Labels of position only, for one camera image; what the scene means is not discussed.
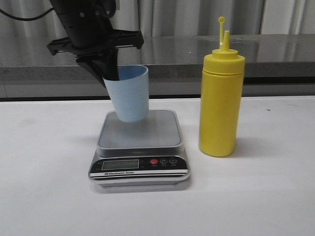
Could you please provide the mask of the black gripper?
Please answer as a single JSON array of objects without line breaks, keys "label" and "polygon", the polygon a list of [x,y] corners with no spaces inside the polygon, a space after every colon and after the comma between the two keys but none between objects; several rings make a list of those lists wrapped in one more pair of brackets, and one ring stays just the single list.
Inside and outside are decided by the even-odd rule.
[{"label": "black gripper", "polygon": [[52,0],[59,21],[67,37],[51,41],[47,48],[52,55],[70,52],[77,55],[102,54],[78,57],[76,63],[92,74],[106,88],[103,79],[118,81],[117,48],[144,44],[141,31],[114,29],[110,18],[115,15],[114,0]]}]

